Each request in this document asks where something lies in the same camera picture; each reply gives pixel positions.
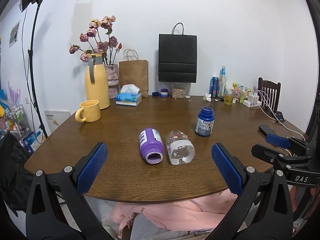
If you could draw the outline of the clear plastic cup with stickers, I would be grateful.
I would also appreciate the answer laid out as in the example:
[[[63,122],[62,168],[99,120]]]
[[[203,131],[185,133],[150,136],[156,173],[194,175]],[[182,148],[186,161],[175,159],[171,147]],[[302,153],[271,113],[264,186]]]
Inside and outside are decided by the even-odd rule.
[[[165,144],[172,165],[188,164],[193,160],[195,147],[185,133],[177,129],[170,131]]]

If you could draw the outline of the black phone on table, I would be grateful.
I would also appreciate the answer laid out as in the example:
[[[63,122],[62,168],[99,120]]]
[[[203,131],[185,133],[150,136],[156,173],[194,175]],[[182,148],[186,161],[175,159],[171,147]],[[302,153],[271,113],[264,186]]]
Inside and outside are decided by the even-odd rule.
[[[268,136],[269,134],[277,136],[277,133],[272,130],[269,126],[267,125],[261,125],[259,126],[259,131],[264,135]]]

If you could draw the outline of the dark wooden chair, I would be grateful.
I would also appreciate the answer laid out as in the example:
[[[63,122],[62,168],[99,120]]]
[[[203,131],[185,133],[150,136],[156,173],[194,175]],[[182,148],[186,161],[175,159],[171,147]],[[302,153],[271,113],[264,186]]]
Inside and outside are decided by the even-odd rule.
[[[279,105],[281,83],[274,83],[269,80],[264,80],[262,77],[258,79],[258,96],[262,106],[269,108],[273,113],[276,113]]]

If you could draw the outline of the white power strip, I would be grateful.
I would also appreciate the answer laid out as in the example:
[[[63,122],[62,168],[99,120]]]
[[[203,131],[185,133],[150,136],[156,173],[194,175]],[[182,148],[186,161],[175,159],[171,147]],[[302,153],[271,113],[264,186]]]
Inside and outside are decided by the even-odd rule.
[[[259,96],[257,95],[257,93],[249,93],[248,98],[244,100],[242,104],[250,108],[261,106],[262,102],[259,101]]]

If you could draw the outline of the pink cloth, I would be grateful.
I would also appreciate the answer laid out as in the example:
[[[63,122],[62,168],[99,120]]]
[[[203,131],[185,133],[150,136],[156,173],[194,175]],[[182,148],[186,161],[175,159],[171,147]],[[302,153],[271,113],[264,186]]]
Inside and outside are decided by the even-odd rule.
[[[229,189],[204,197],[163,204],[117,203],[111,212],[119,233],[143,214],[155,226],[171,231],[197,231],[215,228],[237,199]]]

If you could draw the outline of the glass of yellow drink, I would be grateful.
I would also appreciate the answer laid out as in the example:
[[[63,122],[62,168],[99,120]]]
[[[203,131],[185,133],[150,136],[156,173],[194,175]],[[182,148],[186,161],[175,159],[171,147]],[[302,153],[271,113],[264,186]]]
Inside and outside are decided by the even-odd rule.
[[[224,103],[226,105],[231,105],[234,99],[234,89],[225,89]]]

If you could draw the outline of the blue pill bottle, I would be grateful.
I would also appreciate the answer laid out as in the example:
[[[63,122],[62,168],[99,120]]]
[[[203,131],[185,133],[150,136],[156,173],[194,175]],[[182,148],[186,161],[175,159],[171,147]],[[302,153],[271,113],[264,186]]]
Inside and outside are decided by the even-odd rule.
[[[202,137],[208,137],[212,133],[214,125],[214,111],[211,107],[202,107],[200,110],[196,126],[195,133]]]

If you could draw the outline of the clear glass bottle blue cap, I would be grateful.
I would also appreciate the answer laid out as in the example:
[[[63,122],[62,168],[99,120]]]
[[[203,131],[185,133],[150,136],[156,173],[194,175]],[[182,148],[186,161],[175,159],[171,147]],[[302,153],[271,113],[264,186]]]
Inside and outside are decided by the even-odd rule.
[[[225,66],[222,66],[221,73],[219,77],[219,87],[217,89],[217,97],[222,99],[224,97],[226,87],[226,70]]]

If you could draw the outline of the crumpled white tissue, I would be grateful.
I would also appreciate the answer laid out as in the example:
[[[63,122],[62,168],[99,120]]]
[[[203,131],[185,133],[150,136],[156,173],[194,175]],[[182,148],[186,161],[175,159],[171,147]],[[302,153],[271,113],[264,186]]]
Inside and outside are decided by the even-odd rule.
[[[211,102],[212,101],[211,94],[208,94],[208,93],[204,94],[203,100],[206,102]]]

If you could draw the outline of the metal storage rack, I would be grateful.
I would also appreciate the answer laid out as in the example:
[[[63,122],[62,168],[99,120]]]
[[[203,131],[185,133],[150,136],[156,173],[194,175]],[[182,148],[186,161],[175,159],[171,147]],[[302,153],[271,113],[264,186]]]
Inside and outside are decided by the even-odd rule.
[[[8,108],[5,111],[5,119],[8,131],[16,137],[27,151],[33,153],[34,151],[27,141],[27,137],[31,135],[31,129],[23,105],[18,105],[13,109]]]

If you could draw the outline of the yellow mug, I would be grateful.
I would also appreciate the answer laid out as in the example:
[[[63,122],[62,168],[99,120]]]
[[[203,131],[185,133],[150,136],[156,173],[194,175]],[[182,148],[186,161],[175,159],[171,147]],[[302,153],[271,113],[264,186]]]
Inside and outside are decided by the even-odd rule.
[[[77,122],[95,122],[101,118],[99,101],[88,100],[80,104],[80,108],[75,113]]]

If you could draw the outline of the purple bottle lying down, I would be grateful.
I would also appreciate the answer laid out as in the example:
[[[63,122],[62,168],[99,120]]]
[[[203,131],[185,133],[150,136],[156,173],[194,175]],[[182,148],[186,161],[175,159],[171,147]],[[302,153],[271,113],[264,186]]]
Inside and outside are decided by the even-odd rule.
[[[146,128],[139,134],[139,149],[142,158],[150,165],[159,164],[163,160],[164,144],[159,131]]]

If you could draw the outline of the clear jar of grains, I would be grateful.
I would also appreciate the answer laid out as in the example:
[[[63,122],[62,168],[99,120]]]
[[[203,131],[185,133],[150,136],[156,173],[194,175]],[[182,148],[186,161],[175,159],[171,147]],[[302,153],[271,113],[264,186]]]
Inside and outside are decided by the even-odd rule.
[[[171,97],[174,99],[184,99],[186,95],[186,83],[172,83]]]

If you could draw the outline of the yellow thermos jug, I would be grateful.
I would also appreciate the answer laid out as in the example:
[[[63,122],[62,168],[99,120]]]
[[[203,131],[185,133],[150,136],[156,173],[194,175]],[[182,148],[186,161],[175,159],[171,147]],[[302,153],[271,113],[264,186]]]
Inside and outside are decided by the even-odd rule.
[[[85,74],[85,90],[87,100],[98,100],[100,109],[110,107],[108,77],[102,53],[89,56]]]

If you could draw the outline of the purple white small jar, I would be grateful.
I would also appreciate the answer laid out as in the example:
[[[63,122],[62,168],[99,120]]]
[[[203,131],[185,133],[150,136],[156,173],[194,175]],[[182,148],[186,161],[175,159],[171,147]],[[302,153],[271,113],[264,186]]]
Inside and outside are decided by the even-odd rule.
[[[168,97],[169,96],[169,91],[167,89],[165,89],[165,88],[161,89],[160,96],[161,97]]]

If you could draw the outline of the blue tissue box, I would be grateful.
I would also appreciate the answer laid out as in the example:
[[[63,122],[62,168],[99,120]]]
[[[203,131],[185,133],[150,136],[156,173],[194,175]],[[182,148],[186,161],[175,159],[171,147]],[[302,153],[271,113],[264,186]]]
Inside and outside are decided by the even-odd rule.
[[[142,101],[142,94],[134,84],[123,85],[115,100],[117,105],[137,107]]]

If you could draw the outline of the black paper bag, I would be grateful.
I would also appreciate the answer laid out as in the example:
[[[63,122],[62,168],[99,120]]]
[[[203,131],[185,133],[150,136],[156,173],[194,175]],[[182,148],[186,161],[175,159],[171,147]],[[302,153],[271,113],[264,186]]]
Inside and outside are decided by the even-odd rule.
[[[175,33],[158,37],[158,80],[170,83],[195,83],[197,79],[197,36]]]

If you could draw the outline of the pink ceramic vase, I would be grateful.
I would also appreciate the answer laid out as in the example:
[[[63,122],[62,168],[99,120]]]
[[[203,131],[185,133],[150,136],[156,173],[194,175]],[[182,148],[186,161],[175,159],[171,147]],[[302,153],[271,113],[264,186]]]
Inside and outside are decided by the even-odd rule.
[[[114,99],[119,93],[119,71],[118,65],[106,65],[105,66],[108,78],[108,93],[110,99]]]

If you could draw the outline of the brown paper bag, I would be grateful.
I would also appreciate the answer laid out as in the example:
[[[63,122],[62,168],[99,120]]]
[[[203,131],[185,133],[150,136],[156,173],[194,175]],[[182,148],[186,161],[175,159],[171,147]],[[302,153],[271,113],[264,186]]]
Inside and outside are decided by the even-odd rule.
[[[140,60],[133,49],[123,51],[124,61],[119,61],[120,86],[133,84],[140,89],[143,98],[148,97],[149,92],[149,62]]]

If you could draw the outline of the white board leaning on wall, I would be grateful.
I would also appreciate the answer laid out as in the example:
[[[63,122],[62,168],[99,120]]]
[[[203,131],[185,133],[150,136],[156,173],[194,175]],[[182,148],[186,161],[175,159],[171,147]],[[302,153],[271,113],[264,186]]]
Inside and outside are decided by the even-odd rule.
[[[71,116],[69,111],[45,110],[44,113],[51,133]]]

